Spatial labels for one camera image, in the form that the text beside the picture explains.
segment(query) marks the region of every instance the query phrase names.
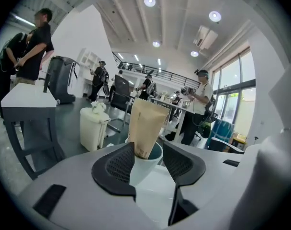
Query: hair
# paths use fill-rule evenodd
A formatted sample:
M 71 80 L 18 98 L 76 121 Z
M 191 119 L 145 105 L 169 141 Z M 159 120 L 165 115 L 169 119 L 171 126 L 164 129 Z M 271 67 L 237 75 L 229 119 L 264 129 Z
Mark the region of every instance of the hair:
M 47 21 L 48 22 L 50 22 L 51 21 L 51 19 L 52 19 L 52 16 L 53 16 L 53 13 L 52 13 L 52 11 L 50 10 L 50 9 L 48 9 L 48 8 L 43 8 L 43 9 L 41 9 L 40 11 L 38 11 L 35 15 L 37 15 L 37 14 L 43 14 L 43 15 L 46 15 L 46 19 L 47 19 Z

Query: balcony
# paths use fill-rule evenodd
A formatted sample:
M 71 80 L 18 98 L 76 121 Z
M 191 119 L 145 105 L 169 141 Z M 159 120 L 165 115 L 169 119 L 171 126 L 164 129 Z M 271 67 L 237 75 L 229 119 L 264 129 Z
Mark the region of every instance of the balcony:
M 196 80 L 192 80 L 189 78 L 185 78 L 181 75 L 165 71 L 165 70 L 159 70 L 154 67 L 146 66 L 146 65 L 138 65 L 135 63 L 129 63 L 129 62 L 122 62 L 115 54 L 113 54 L 115 61 L 117 62 L 119 69 L 124 69 L 132 72 L 138 72 L 142 74 L 148 74 L 150 71 L 153 70 L 153 73 L 151 74 L 153 77 L 157 77 L 160 79 L 164 79 L 166 81 L 170 81 L 176 84 L 179 84 L 181 86 L 187 86 L 193 89 L 197 89 L 200 85 L 200 83 Z

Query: white cup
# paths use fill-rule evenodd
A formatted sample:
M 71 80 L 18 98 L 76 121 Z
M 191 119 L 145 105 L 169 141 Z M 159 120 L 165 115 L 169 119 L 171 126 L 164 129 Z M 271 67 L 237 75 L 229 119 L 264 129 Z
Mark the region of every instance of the white cup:
M 136 186 L 141 183 L 151 173 L 162 157 L 163 149 L 157 142 L 155 142 L 149 159 L 141 159 L 135 156 L 135 164 L 130 175 L 130 185 Z

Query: beige paper bag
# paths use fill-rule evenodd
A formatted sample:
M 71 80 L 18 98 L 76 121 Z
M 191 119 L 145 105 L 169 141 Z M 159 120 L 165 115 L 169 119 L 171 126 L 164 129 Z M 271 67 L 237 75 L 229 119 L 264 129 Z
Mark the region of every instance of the beige paper bag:
M 168 113 L 168 108 L 135 99 L 131 111 L 128 140 L 134 142 L 137 157 L 142 159 L 149 157 Z

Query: hand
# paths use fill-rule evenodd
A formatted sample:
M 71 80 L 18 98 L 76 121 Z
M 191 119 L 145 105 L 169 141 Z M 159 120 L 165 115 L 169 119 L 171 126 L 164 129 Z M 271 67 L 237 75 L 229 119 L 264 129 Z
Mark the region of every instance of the hand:
M 25 64 L 25 59 L 21 58 L 16 65 L 14 65 L 15 68 L 17 67 L 23 67 Z

